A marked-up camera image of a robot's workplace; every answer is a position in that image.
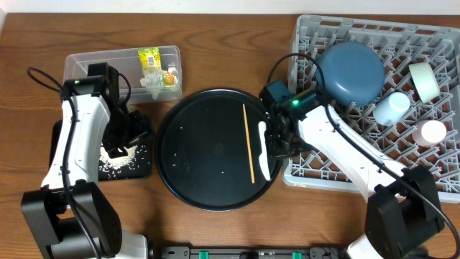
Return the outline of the orange green torn wrapper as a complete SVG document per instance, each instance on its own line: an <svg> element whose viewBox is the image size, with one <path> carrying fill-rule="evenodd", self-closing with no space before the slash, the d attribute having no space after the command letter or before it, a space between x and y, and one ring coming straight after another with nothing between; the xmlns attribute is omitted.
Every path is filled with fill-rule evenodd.
<svg viewBox="0 0 460 259"><path fill-rule="evenodd" d="M165 86L173 86L178 83L178 78L173 73L162 70L162 82Z"/></svg>

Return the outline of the green yellow snack wrapper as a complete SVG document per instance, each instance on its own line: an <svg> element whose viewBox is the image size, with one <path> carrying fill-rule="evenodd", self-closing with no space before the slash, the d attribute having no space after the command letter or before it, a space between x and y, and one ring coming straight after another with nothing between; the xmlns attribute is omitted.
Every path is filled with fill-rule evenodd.
<svg viewBox="0 0 460 259"><path fill-rule="evenodd" d="M163 87L160 51L157 47L146 48L139 50L138 55L143 74L140 84L156 100Z"/></svg>

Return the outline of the pale green bowl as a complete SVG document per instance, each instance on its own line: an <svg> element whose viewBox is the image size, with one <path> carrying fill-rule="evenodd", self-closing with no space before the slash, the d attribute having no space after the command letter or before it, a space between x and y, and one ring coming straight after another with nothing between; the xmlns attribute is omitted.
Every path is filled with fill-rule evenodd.
<svg viewBox="0 0 460 259"><path fill-rule="evenodd" d="M422 103L426 104L440 94L441 91L430 63L410 64L409 71Z"/></svg>

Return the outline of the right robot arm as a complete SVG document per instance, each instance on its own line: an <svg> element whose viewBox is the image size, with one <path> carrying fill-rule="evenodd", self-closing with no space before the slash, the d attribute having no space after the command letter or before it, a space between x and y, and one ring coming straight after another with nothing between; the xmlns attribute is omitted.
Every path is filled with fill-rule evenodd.
<svg viewBox="0 0 460 259"><path fill-rule="evenodd" d="M296 95L274 81L259 97L270 113L271 158L315 148L367 202L364 234L348 246L349 258L404 258L444 229L435 180L426 168L407 168L377 150L314 92Z"/></svg>

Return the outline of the light blue cup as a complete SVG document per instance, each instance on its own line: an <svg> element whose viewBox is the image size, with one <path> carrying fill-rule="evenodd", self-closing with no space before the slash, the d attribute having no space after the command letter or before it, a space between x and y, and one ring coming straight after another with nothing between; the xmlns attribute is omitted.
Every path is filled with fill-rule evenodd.
<svg viewBox="0 0 460 259"><path fill-rule="evenodd" d="M409 108L409 98L404 93L395 92L376 105L373 117L378 124L391 126L398 123Z"/></svg>

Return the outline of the white plastic spoon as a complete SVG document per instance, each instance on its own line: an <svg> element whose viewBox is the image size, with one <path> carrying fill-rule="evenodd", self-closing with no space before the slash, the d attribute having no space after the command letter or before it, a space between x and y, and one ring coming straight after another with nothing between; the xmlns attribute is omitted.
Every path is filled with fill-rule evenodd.
<svg viewBox="0 0 460 259"><path fill-rule="evenodd" d="M265 139L265 132L267 130L267 125L264 121L258 122L258 133L261 146L261 153L259 155L259 166L264 178L269 181L271 179L268 156L267 156L267 143Z"/></svg>

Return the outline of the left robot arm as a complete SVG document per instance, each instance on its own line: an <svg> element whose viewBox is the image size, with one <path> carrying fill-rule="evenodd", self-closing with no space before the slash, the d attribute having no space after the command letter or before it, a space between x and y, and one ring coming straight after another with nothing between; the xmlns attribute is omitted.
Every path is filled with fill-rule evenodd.
<svg viewBox="0 0 460 259"><path fill-rule="evenodd" d="M122 74L94 63L84 78L57 83L63 118L54 152L37 191L24 193L21 209L44 258L153 258L147 237L122 229L116 210L98 187L100 154L127 155L155 134L148 116L127 108L119 95Z"/></svg>

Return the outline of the white pink cup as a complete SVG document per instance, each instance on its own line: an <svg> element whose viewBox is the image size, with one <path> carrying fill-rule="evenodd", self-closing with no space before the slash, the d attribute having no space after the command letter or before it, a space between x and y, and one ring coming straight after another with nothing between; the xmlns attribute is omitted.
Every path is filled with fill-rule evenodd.
<svg viewBox="0 0 460 259"><path fill-rule="evenodd" d="M445 125L436 120L424 120L415 124L412 138L416 144L424 147L438 144L446 137Z"/></svg>

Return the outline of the wooden chopstick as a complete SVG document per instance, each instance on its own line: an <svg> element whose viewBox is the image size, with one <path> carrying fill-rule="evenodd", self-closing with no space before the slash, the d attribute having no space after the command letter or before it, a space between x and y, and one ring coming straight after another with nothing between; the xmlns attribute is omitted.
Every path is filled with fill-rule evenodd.
<svg viewBox="0 0 460 259"><path fill-rule="evenodd" d="M251 142L250 142L250 135L249 135L249 124L247 119L247 109L245 103L242 104L243 114L244 114L244 128L245 128L245 135L247 141L247 152L248 152L248 159L249 159L249 170L251 176L252 184L255 184L255 177L254 177L254 166L252 160L252 149L251 149Z"/></svg>

